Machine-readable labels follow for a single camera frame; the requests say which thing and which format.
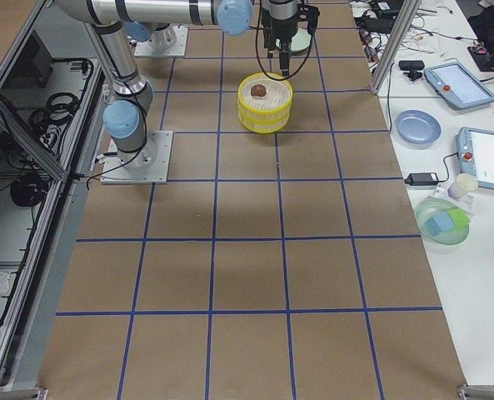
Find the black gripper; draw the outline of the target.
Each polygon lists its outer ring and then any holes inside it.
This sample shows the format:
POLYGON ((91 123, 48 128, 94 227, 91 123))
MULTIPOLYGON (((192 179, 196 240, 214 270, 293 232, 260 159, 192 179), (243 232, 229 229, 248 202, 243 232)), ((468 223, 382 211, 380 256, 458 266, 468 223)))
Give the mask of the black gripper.
POLYGON ((279 66, 283 77, 290 75, 290 46, 298 29, 298 5, 296 3, 262 3, 261 24, 263 47, 267 57, 277 49, 279 42, 279 66))

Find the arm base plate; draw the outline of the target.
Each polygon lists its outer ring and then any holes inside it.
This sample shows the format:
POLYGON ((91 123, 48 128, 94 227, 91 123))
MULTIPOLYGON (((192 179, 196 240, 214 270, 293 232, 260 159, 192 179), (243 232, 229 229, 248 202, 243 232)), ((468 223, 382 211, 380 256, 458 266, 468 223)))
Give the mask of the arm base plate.
POLYGON ((155 31, 146 42, 139 42, 136 58, 183 58, 187 48, 188 27, 169 25, 155 31))
POLYGON ((151 131, 146 147, 132 161, 129 155, 117 151, 111 139, 108 151, 114 153, 103 164, 102 184, 166 184, 172 152, 173 131, 151 131))

